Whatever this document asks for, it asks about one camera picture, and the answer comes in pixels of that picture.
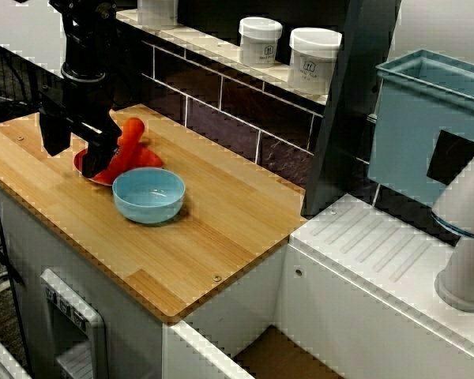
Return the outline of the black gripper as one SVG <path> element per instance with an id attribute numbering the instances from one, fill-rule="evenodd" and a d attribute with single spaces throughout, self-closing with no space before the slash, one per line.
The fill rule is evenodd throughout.
<path id="1" fill-rule="evenodd" d="M 43 146 L 56 156 L 70 146 L 74 134 L 88 142 L 81 158 L 81 173 L 93 178 L 106 170 L 121 135 L 111 119 L 111 97 L 102 84 L 59 82 L 60 88 L 44 85 L 39 90 L 39 127 Z"/>

